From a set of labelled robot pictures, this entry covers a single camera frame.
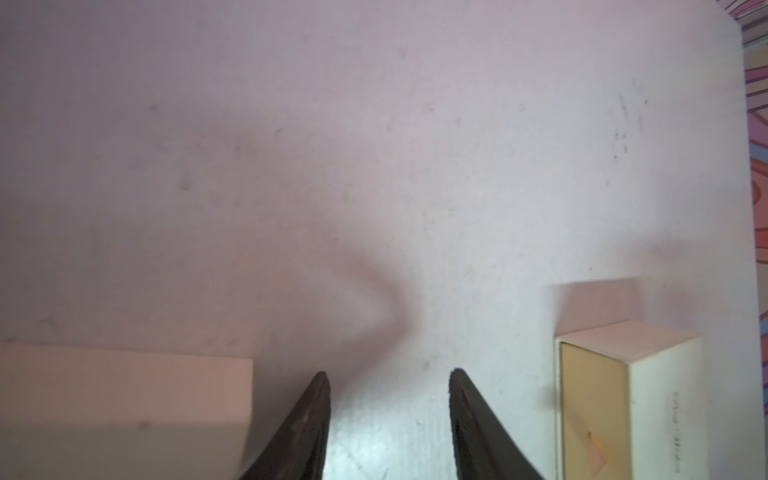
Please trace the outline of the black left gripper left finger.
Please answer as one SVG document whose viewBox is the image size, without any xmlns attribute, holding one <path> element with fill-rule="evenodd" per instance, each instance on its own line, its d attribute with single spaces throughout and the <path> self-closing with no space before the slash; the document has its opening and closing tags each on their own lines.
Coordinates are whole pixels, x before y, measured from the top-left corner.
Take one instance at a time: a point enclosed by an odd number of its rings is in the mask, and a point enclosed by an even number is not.
<svg viewBox="0 0 768 480">
<path fill-rule="evenodd" d="M 318 372 L 242 480 L 321 480 L 329 426 L 331 388 Z"/>
</svg>

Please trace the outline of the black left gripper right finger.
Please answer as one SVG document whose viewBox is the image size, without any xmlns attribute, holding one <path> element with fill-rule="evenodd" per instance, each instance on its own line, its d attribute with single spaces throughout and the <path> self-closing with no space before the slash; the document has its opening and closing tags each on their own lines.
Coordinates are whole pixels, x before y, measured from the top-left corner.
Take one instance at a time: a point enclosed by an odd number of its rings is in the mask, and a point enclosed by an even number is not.
<svg viewBox="0 0 768 480">
<path fill-rule="evenodd" d="M 467 372 L 449 378 L 449 411 L 459 480 L 541 480 Z"/>
</svg>

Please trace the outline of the cream drawer jewelry box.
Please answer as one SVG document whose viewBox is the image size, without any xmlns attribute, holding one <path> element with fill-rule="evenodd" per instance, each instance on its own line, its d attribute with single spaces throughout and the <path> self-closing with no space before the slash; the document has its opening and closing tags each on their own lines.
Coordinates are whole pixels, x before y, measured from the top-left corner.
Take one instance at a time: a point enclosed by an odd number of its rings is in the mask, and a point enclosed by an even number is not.
<svg viewBox="0 0 768 480">
<path fill-rule="evenodd" d="M 560 479 L 707 479 L 701 334 L 627 320 L 555 339 Z"/>
</svg>

